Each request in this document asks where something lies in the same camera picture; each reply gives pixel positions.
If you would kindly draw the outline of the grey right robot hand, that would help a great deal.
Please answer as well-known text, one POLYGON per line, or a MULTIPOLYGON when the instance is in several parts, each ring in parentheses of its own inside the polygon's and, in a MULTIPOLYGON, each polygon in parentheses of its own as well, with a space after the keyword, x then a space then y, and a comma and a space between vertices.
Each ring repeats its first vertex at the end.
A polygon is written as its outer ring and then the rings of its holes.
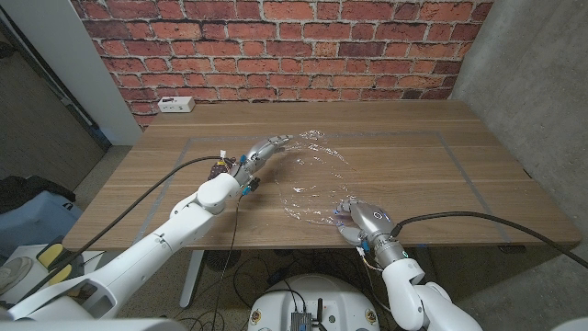
POLYGON ((350 199, 340 202, 334 213, 336 227, 346 242, 371 252, 382 268, 407 257, 402 245, 391 236, 394 223, 380 207, 350 199))

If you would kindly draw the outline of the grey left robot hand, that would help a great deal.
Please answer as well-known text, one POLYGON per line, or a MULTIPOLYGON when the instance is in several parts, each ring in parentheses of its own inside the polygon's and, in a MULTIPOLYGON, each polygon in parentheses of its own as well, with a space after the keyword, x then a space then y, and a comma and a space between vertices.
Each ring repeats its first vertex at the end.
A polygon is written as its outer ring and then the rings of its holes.
POLYGON ((240 158, 238 165, 231 169, 230 175, 241 186, 247 185, 253 179, 254 173, 261 169, 273 154, 283 151, 284 146, 293 138, 293 135, 278 135, 258 142, 240 158))

